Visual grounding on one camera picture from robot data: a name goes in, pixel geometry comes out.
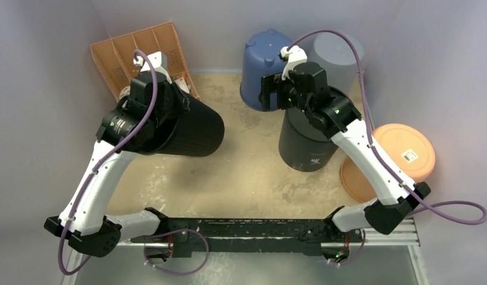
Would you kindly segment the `orange slotted organizer rack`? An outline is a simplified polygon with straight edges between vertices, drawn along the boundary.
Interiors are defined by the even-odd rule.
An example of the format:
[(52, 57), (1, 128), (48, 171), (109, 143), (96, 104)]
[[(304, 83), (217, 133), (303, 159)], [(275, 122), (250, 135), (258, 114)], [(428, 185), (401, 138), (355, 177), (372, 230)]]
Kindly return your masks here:
[(162, 52), (167, 58), (167, 71), (170, 77), (173, 80), (183, 78), (190, 94), (200, 100), (171, 21), (93, 43), (90, 49), (94, 63), (117, 101), (120, 92), (139, 72), (138, 67), (133, 64), (133, 52), (136, 49), (147, 55)]

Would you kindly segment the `grey plastic bucket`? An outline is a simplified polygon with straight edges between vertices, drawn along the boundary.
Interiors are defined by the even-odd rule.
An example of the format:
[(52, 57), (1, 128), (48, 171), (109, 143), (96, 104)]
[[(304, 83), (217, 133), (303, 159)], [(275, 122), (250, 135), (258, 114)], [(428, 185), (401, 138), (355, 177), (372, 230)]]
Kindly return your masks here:
[(309, 62), (325, 69), (331, 87), (349, 93), (358, 68), (352, 49), (341, 37), (332, 33), (315, 34), (307, 57)]

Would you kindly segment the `large black plastic bucket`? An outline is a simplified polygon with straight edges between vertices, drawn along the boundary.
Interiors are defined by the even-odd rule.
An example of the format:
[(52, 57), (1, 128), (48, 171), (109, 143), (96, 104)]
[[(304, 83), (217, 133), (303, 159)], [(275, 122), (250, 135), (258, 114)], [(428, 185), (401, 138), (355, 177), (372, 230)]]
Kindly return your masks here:
[(178, 119), (166, 120), (159, 129), (154, 130), (152, 114), (149, 116), (146, 127), (151, 129), (139, 154), (204, 157), (220, 147), (225, 134), (222, 117), (193, 96), (187, 94), (187, 98), (189, 111)]

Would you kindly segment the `blue plastic bucket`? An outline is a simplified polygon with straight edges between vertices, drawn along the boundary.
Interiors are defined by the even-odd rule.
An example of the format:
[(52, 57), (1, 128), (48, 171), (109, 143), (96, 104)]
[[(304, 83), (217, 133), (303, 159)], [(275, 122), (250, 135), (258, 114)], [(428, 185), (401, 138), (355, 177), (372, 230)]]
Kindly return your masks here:
[(291, 43), (289, 37), (274, 28), (261, 31), (247, 40), (243, 53), (240, 97), (248, 107), (263, 110), (259, 101), (261, 79), (284, 70), (285, 63), (279, 58), (279, 52)]

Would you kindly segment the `small black plastic bucket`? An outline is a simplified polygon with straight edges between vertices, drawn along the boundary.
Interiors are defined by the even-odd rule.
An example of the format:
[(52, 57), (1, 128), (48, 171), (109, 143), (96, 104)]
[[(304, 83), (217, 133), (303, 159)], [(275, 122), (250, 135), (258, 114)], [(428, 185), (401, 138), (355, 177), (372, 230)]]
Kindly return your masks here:
[(315, 172), (327, 165), (338, 149), (331, 138), (341, 132), (342, 116), (350, 112), (348, 97), (332, 87), (333, 97), (320, 106), (307, 107), (297, 97), (284, 101), (285, 116), (279, 136), (278, 150), (282, 160), (300, 172)]

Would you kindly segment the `orange plastic bucket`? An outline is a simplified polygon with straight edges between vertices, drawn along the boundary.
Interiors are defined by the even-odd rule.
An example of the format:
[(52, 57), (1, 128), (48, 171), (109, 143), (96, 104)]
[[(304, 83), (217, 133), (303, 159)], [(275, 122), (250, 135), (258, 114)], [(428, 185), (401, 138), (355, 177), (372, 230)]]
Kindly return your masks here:
[[(373, 136), (415, 182), (423, 182), (434, 170), (436, 157), (432, 144), (416, 129), (390, 123), (373, 130)], [(369, 181), (349, 157), (340, 167), (340, 178), (346, 192), (357, 201), (367, 202), (376, 197)]]

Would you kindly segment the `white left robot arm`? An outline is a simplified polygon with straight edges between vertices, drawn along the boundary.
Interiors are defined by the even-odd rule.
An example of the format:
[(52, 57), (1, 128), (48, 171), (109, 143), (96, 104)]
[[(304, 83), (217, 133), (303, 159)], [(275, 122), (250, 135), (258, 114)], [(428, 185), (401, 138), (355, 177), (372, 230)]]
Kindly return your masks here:
[(59, 258), (66, 246), (89, 257), (104, 257), (123, 240), (140, 236), (155, 243), (166, 240), (168, 226), (155, 210), (123, 216), (108, 216), (105, 210), (130, 163), (138, 155), (162, 153), (188, 105), (168, 75), (142, 71), (132, 79), (130, 94), (104, 116), (90, 162), (69, 204), (44, 223), (59, 239)]

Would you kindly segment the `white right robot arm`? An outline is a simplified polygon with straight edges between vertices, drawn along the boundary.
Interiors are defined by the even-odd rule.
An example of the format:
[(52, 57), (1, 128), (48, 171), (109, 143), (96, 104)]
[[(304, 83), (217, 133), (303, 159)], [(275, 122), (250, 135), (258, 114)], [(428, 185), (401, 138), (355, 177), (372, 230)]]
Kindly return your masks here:
[(263, 110), (270, 109), (272, 93), (277, 95), (279, 109), (299, 110), (312, 127), (349, 156), (376, 193), (368, 202), (341, 206), (327, 216), (326, 237), (338, 242), (351, 230), (363, 228), (389, 235), (430, 194), (430, 187), (405, 175), (373, 138), (352, 100), (328, 85), (319, 64), (301, 63), (285, 75), (261, 78)]

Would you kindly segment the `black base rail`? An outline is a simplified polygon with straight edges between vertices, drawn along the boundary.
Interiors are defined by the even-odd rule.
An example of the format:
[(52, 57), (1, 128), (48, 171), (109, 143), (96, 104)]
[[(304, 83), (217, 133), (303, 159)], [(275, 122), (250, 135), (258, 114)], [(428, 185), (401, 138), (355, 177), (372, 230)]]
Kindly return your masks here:
[(171, 243), (175, 258), (194, 252), (300, 253), (333, 257), (349, 242), (362, 240), (360, 230), (334, 233), (323, 219), (163, 217), (152, 236), (133, 243)]

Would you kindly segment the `white red card packet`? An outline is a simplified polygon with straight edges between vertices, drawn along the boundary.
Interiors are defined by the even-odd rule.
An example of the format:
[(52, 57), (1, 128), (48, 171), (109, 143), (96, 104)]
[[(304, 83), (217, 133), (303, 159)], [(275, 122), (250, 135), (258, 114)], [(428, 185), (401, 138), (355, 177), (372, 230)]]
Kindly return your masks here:
[(188, 83), (183, 77), (180, 77), (178, 79), (175, 79), (175, 83), (178, 85), (178, 87), (185, 93), (190, 94), (190, 88)]

